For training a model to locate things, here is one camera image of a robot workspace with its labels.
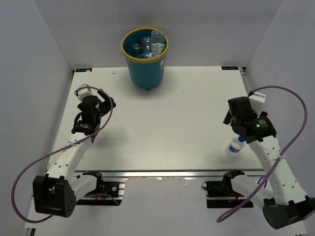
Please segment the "bottle blue cap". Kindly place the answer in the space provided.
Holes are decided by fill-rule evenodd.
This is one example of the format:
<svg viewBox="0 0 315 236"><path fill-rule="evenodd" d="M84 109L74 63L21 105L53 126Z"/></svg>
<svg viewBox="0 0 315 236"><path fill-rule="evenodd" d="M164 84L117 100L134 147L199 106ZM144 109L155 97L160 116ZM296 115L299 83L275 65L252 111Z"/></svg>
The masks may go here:
<svg viewBox="0 0 315 236"><path fill-rule="evenodd" d="M246 145L246 139L242 136L238 136L232 139L228 145L228 150L233 154L238 154Z"/></svg>

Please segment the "clear unlabelled bottle white cap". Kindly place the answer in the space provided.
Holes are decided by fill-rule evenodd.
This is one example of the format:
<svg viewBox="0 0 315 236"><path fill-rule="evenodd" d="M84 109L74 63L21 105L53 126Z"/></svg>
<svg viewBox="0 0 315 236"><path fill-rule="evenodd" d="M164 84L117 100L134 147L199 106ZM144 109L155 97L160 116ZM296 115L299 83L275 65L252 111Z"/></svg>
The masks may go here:
<svg viewBox="0 0 315 236"><path fill-rule="evenodd" d="M137 56L138 59L153 59L155 58L155 53L145 52Z"/></svg>

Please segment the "clear bottle blue label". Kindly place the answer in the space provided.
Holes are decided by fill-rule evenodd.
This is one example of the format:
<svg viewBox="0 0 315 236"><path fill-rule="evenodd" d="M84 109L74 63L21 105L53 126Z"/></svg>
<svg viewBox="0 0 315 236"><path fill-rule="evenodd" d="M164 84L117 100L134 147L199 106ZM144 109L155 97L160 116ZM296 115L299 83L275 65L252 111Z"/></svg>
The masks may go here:
<svg viewBox="0 0 315 236"><path fill-rule="evenodd" d="M135 50L142 49L140 44L134 44L132 48L135 49Z"/></svg>
<svg viewBox="0 0 315 236"><path fill-rule="evenodd" d="M143 53L151 53L151 37L143 37L142 38L142 50Z"/></svg>

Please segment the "clear bottle green white label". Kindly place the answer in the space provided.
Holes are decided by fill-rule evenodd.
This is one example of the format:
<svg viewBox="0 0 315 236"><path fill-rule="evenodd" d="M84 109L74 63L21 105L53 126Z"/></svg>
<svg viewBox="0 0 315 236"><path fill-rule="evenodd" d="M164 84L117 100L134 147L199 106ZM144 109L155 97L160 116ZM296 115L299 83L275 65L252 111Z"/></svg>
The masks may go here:
<svg viewBox="0 0 315 236"><path fill-rule="evenodd" d="M160 30L151 31L151 52L160 55L165 48L165 35Z"/></svg>

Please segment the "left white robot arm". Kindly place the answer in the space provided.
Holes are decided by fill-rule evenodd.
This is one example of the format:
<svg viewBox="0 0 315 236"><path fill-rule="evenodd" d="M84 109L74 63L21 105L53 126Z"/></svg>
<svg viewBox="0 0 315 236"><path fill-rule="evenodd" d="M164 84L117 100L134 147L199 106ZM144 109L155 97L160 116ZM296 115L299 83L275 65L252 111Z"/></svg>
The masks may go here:
<svg viewBox="0 0 315 236"><path fill-rule="evenodd" d="M68 147L43 176L33 180L34 208L37 213L68 218L77 201L85 196L99 196L104 191L102 174L87 171L75 177L75 171L91 147L98 133L105 127L101 119L112 115L116 104L103 90L91 92L88 85L80 87L75 95L80 100L80 113L74 120Z"/></svg>

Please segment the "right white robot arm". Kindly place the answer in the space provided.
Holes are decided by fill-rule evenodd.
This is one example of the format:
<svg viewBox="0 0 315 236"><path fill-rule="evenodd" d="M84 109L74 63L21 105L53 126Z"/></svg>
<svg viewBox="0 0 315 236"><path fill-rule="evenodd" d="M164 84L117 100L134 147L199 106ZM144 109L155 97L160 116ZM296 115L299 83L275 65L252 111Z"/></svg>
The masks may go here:
<svg viewBox="0 0 315 236"><path fill-rule="evenodd" d="M269 191L257 185L239 170L224 174L222 189L228 196L240 193L250 197L262 210L268 224L277 230L314 214L315 200L298 183L281 155L274 126L264 112L258 111L260 105L252 106L254 103L252 96L229 99L229 110L223 122L245 139L261 163L272 189Z"/></svg>

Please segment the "teal bin with yellow rim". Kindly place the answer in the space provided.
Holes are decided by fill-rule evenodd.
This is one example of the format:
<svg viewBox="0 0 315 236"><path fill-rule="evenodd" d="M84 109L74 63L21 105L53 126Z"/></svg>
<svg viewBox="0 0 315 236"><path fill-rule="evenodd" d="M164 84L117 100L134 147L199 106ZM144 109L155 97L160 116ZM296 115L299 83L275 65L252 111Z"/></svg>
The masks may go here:
<svg viewBox="0 0 315 236"><path fill-rule="evenodd" d="M158 29L150 27L134 29L126 34L121 42L121 50L126 59L131 80L136 86L145 90L152 90L162 82L169 40L164 33L165 48L153 59L138 59L137 56L142 54L143 50L135 50L132 47L134 44L140 44L142 48L142 38L151 36L153 30Z"/></svg>

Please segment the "right blue table sticker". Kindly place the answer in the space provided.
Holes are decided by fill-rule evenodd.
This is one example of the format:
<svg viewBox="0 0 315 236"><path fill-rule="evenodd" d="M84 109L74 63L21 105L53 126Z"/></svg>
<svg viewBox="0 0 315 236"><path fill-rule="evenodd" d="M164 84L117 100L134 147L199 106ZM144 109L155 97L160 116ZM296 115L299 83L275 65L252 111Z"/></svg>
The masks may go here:
<svg viewBox="0 0 315 236"><path fill-rule="evenodd" d="M222 66L222 70L239 70L237 66Z"/></svg>

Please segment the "aluminium right side rail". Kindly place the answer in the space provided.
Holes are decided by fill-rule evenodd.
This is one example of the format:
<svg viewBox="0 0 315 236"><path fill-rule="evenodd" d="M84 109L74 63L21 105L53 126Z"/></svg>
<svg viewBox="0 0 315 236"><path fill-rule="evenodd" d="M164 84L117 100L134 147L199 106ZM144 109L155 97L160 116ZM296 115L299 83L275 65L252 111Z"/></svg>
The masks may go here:
<svg viewBox="0 0 315 236"><path fill-rule="evenodd" d="M242 136L261 163L271 161L276 155L278 146L277 132L263 111L266 95L249 89L245 81L246 73L242 68L241 76L247 92L249 112L241 119Z"/></svg>

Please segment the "aluminium rail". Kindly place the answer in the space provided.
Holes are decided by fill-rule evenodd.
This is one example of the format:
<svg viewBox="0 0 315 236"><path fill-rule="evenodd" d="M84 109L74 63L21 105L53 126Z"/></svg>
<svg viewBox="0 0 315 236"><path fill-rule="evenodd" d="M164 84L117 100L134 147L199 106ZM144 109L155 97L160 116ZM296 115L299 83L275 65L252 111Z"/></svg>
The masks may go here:
<svg viewBox="0 0 315 236"><path fill-rule="evenodd" d="M266 95L249 89L245 81L246 73L242 68L241 76L247 92L249 112L241 119L242 136L261 163L271 161L276 155L278 146L277 132L263 111Z"/></svg>
<svg viewBox="0 0 315 236"><path fill-rule="evenodd" d="M232 169L223 170L149 170L149 171L106 171L96 170L92 172L101 173L104 178L164 178L164 177L184 177L184 178L208 178L222 177Z"/></svg>

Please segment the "aluminium front rail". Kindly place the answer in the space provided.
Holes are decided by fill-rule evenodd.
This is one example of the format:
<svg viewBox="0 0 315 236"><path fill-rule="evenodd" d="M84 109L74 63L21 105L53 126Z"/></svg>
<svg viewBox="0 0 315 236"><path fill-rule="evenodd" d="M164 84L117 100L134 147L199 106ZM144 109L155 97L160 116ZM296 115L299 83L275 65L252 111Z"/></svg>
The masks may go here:
<svg viewBox="0 0 315 236"><path fill-rule="evenodd" d="M222 177L232 169L223 170L149 170L149 171L106 171L96 170L92 172L101 173L104 178L164 178L164 177L184 177L184 178L208 178Z"/></svg>

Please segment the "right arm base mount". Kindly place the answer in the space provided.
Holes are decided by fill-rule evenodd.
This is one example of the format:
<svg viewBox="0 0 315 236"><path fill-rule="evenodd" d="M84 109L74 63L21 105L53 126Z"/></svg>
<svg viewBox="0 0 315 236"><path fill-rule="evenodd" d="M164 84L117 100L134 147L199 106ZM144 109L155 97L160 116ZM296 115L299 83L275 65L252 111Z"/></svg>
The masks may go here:
<svg viewBox="0 0 315 236"><path fill-rule="evenodd" d="M220 181L203 182L201 188L206 191L207 208L232 209L240 205L245 200L245 197L232 189L231 179L244 174L241 170L232 170L225 173Z"/></svg>

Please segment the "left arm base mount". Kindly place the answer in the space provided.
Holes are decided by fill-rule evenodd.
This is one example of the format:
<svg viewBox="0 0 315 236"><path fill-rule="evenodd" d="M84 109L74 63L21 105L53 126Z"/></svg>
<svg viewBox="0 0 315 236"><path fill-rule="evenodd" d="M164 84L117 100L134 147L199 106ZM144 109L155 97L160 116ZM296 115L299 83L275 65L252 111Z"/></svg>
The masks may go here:
<svg viewBox="0 0 315 236"><path fill-rule="evenodd" d="M102 173L87 171L73 179L77 206L119 206L122 202L125 181L104 177Z"/></svg>

